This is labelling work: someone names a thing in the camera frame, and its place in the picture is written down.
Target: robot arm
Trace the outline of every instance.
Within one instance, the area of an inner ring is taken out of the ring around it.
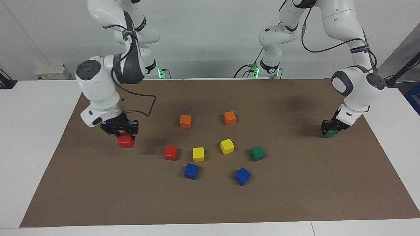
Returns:
[[[114,30],[116,39],[125,45],[126,52],[92,57],[82,62],[75,72],[83,94],[90,100],[90,105],[81,113],[82,120],[89,127],[100,124],[106,133],[117,137],[120,136],[120,131],[124,131],[132,139],[138,133],[138,121],[128,120],[115,84],[138,84],[147,74],[138,37],[141,30],[136,31],[131,15],[124,10],[130,8],[133,11],[137,2],[139,1],[88,0],[91,16],[104,28]],[[160,35],[155,34],[154,37],[158,41]]]
[[[269,77],[276,76],[281,57],[280,45],[298,38],[296,29],[303,10],[312,7],[321,9],[326,34],[349,45],[354,61],[353,66],[337,71],[332,76],[333,88],[345,99],[333,118],[324,120],[321,125],[323,135],[330,137],[352,126],[357,118],[369,110],[369,105],[385,88],[385,81],[369,73],[375,67],[371,62],[365,33],[356,17],[353,0],[286,0],[279,10],[280,24],[260,33],[260,44],[265,49],[260,61],[261,71]],[[303,25],[302,44],[305,28]]]
[[[159,63],[153,57],[152,50],[147,44],[158,42],[160,40],[160,32],[147,22],[147,18],[143,15],[138,4],[133,4],[131,0],[123,0],[122,9],[128,12],[134,22],[140,54],[146,69],[146,76],[158,74],[156,68],[159,67]],[[118,31],[114,31],[114,37],[119,43],[124,45],[124,39]]]

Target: table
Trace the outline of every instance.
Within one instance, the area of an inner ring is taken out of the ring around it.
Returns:
[[[0,235],[420,235],[420,219],[17,229],[79,96],[76,81],[20,81],[0,91]],[[397,89],[365,117],[419,207],[420,117]]]

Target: black cable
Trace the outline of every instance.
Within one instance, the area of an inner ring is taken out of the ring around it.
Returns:
[[[375,59],[375,63],[373,64],[372,68],[370,70],[367,70],[369,72],[369,71],[373,70],[374,68],[376,68],[376,66],[378,65],[378,59],[376,58],[375,54],[370,49],[368,50],[368,52]]]
[[[280,13],[280,10],[283,8],[284,4],[286,4],[286,2],[287,2],[287,0],[285,0],[285,1],[283,2],[283,4],[281,5],[280,9],[278,10],[278,12],[279,12],[279,13]]]
[[[281,79],[281,77],[283,76],[283,69],[280,68],[279,70],[281,70],[281,74],[280,74],[280,79]]]
[[[419,61],[419,62],[417,62],[414,66],[409,67],[407,71],[409,71],[409,70],[413,69],[413,68],[414,68],[414,67],[416,67],[418,64],[420,64],[420,61]],[[394,76],[396,76],[396,74],[393,74],[393,75],[391,75],[391,76],[387,76],[387,77],[385,77],[384,79],[388,79],[388,78],[391,78],[391,77],[394,77]]]
[[[384,79],[388,79],[388,78],[394,77],[395,75],[396,75],[396,74],[391,75],[391,76],[387,76],[387,77],[385,77]]]
[[[169,73],[169,78],[172,79],[171,72],[168,69],[162,69],[162,71],[167,71]]]
[[[132,52],[132,50],[133,50],[133,42],[131,43],[131,45],[130,45],[130,49],[128,50],[128,52],[122,57],[122,58],[120,58],[113,66],[112,66],[112,69],[111,69],[111,77],[112,77],[112,81],[114,82],[114,84],[118,87],[118,88],[120,88],[120,89],[122,89],[123,91],[125,91],[125,92],[127,92],[127,93],[130,93],[130,94],[133,94],[133,95],[137,95],[137,96],[141,96],[141,97],[153,97],[154,99],[153,99],[153,102],[152,102],[152,105],[150,106],[150,110],[149,110],[149,114],[146,114],[145,112],[142,112],[142,111],[139,111],[139,110],[131,110],[131,111],[129,111],[129,113],[132,113],[132,112],[138,112],[138,113],[141,113],[141,114],[143,114],[143,115],[145,115],[145,116],[147,116],[147,117],[150,117],[150,114],[152,113],[152,109],[153,109],[153,106],[155,105],[155,102],[156,102],[156,96],[155,95],[146,95],[146,94],[140,94],[140,93],[135,93],[135,92],[131,92],[131,91],[129,91],[129,90],[127,90],[127,89],[125,89],[125,88],[123,88],[123,87],[121,87],[116,81],[115,81],[115,78],[114,78],[114,71],[115,71],[115,66],[117,66],[122,60],[124,60],[125,58],[127,58],[127,56]]]
[[[102,26],[104,29],[109,29],[109,28],[112,28],[112,27],[120,27],[120,28],[122,28],[122,29],[124,29],[124,30],[126,30],[126,28],[124,28],[123,26],[120,26],[120,25],[110,25],[110,26]]]
[[[264,50],[264,47],[261,49],[261,51],[260,51],[260,53],[258,54],[257,58],[255,59],[254,64],[255,64],[255,63],[257,63],[257,60],[258,60],[258,58],[260,58],[261,53],[263,52],[263,50]]]
[[[413,68],[414,68],[414,67],[416,67],[419,63],[420,63],[420,61],[419,61],[419,62],[417,62],[417,64],[415,64],[414,66],[410,67],[410,69],[408,69],[408,70],[413,69]]]
[[[247,78],[249,77],[249,74],[252,72],[252,70],[249,70],[249,71],[246,71],[245,73],[244,73],[244,75],[242,75],[242,78],[245,78],[245,74],[248,72],[248,75],[247,75]]]
[[[8,75],[4,70],[0,69],[1,72],[3,72],[3,74],[5,74],[7,77],[9,77],[10,80],[12,80],[12,77],[10,77],[10,75]]]
[[[352,41],[356,41],[356,40],[360,40],[360,41],[364,42],[364,40],[363,40],[363,39],[355,38],[355,39],[347,40],[347,41],[345,41],[345,42],[342,42],[342,43],[340,43],[340,44],[337,44],[337,45],[335,45],[335,46],[333,46],[333,47],[330,47],[330,48],[327,48],[327,49],[323,49],[323,50],[319,50],[319,51],[312,51],[312,50],[310,50],[309,48],[307,48],[307,47],[306,47],[306,45],[305,45],[305,43],[303,42],[303,36],[305,35],[305,32],[306,32],[306,22],[307,22],[307,20],[308,20],[308,18],[309,18],[309,15],[311,14],[312,8],[315,6],[315,3],[316,3],[316,2],[317,2],[317,0],[315,0],[315,1],[314,1],[314,3],[312,4],[312,6],[309,8],[308,14],[306,15],[305,21],[303,22],[303,26],[302,26],[302,37],[301,37],[301,42],[302,42],[303,47],[304,47],[304,48],[305,48],[308,52],[312,52],[312,53],[325,52],[325,51],[328,51],[328,50],[334,49],[334,48],[336,48],[336,47],[339,47],[339,46],[341,46],[341,45],[344,45],[344,44],[346,44],[346,43],[349,43],[349,42],[352,42]]]
[[[243,65],[239,68],[239,70],[235,73],[234,78],[236,78],[236,76],[238,75],[238,73],[245,67],[249,67],[249,65]]]

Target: wall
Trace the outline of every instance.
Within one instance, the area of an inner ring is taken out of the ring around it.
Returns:
[[[386,76],[394,75],[403,68],[416,54],[420,52],[420,24],[411,32],[406,39],[395,49],[388,59],[378,69]],[[420,66],[407,71],[399,82],[420,81]]]
[[[94,55],[123,51],[110,30],[102,29],[91,19],[86,0],[3,1],[47,58],[66,64],[72,72],[80,62]],[[162,32],[161,41],[151,47],[172,76],[209,78],[232,77],[238,67],[255,60],[261,49],[258,33],[278,23],[281,3],[143,0],[140,4],[148,22]],[[355,0],[355,4],[379,64],[420,21],[418,0]],[[323,49],[338,43],[323,32],[319,9],[312,12],[305,35],[307,46]],[[23,49],[24,42],[16,39],[1,20],[0,67],[18,79],[32,79],[31,65],[37,60]],[[283,46],[283,77],[324,78],[351,64],[347,46],[319,54],[306,52],[300,40]]]

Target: power outlet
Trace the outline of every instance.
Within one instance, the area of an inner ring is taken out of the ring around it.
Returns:
[[[69,80],[71,74],[63,64],[49,66],[36,66],[35,76],[37,80]]]

